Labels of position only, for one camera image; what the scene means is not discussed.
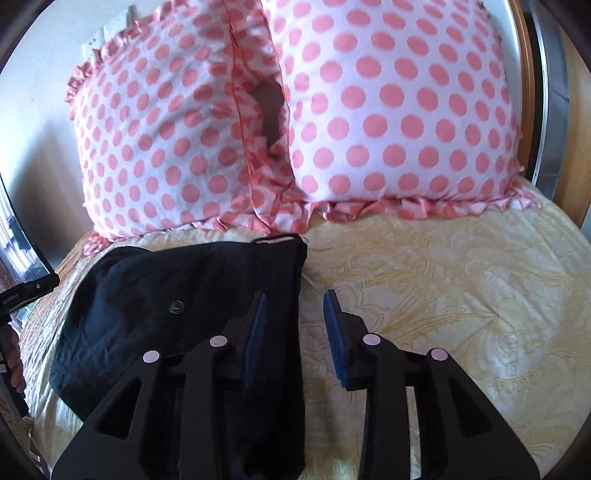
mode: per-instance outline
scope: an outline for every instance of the human hand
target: human hand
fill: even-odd
[[[2,358],[0,353],[0,361],[6,362],[10,369],[10,383],[12,387],[18,392],[22,393],[27,387],[23,373],[23,365],[21,361],[21,348],[18,346],[18,334],[11,329],[10,332],[10,348],[5,352],[6,360]]]

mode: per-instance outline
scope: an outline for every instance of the pink polka dot pillowcase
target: pink polka dot pillowcase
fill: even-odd
[[[86,253],[165,229],[269,231],[249,187],[249,170],[266,159],[261,114],[245,90],[258,81],[232,38],[248,44],[246,3],[166,2],[76,69],[66,100],[97,233]],[[258,13],[248,34],[259,25],[269,38]],[[264,53],[249,50],[249,59]]]
[[[325,218],[525,208],[500,38],[474,0],[262,0],[291,165]]]

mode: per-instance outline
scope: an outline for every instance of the bed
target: bed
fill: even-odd
[[[519,160],[526,165],[535,80],[524,17],[516,0],[485,4],[504,38],[511,93],[521,106]],[[309,250],[300,295],[307,433],[302,478],[356,478],[361,452],[365,396],[345,392],[335,378],[322,315],[329,288],[344,310],[400,348],[447,349],[507,419],[542,475],[561,458],[591,410],[591,246],[556,205],[530,188],[539,209],[421,222],[369,215],[348,225],[314,218],[303,234]],[[256,237],[241,229],[178,231],[110,248],[158,250]],[[33,438],[50,466],[82,424],[48,379],[69,302],[106,253],[83,257],[86,240],[61,263],[60,287],[36,304],[21,335]],[[411,440],[417,477],[412,413]]]

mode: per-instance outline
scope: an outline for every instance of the white wall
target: white wall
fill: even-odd
[[[159,0],[135,2],[147,15]],[[92,228],[64,101],[81,45],[129,0],[55,0],[0,73],[0,174],[31,240],[55,265]]]

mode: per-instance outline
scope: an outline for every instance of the pink circular marker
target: pink circular marker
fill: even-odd
[[[371,345],[371,346],[375,346],[377,344],[379,344],[382,341],[382,339],[377,336],[375,333],[368,333],[367,335],[365,335],[363,337],[363,342],[366,345]]]
[[[443,362],[444,360],[447,360],[449,354],[443,348],[434,348],[431,350],[431,356],[438,362]]]
[[[209,341],[209,344],[212,347],[221,347],[224,346],[225,344],[227,344],[228,339],[226,337],[224,337],[223,335],[216,335],[215,337],[212,337],[211,340]]]
[[[144,362],[147,364],[153,364],[158,358],[160,358],[160,354],[156,350],[144,353]]]

